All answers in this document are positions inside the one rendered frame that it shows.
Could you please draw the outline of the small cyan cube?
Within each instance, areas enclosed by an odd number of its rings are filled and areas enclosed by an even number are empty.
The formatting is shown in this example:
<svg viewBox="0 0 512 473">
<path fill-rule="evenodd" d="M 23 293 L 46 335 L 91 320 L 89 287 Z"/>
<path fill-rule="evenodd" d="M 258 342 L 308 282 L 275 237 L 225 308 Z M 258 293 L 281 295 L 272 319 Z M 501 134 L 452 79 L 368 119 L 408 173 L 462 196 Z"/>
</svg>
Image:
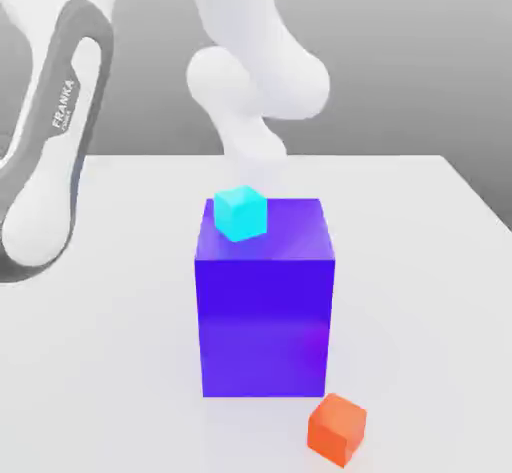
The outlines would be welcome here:
<svg viewBox="0 0 512 473">
<path fill-rule="evenodd" d="M 217 192 L 213 198 L 217 230 L 232 242 L 258 237 L 268 229 L 268 201 L 250 186 Z"/>
</svg>

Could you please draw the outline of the small orange cube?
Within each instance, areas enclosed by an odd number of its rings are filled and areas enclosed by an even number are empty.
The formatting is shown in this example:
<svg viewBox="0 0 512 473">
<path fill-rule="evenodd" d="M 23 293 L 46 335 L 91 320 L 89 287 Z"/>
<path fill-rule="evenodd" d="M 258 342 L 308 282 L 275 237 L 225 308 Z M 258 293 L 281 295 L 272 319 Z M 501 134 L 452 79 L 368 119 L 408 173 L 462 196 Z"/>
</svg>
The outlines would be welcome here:
<svg viewBox="0 0 512 473">
<path fill-rule="evenodd" d="M 364 439 L 367 410 L 329 393 L 308 419 L 307 446 L 344 468 Z"/>
</svg>

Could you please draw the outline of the large blue box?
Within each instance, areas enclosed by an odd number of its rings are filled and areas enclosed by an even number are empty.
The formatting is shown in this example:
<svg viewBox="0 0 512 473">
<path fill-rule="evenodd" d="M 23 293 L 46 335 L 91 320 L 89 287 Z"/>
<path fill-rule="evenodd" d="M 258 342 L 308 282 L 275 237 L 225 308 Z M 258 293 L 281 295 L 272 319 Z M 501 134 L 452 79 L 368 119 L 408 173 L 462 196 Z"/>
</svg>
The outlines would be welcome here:
<svg viewBox="0 0 512 473">
<path fill-rule="evenodd" d="M 269 200 L 267 233 L 241 242 L 206 202 L 194 258 L 204 396 L 323 396 L 335 265 L 317 199 Z"/>
</svg>

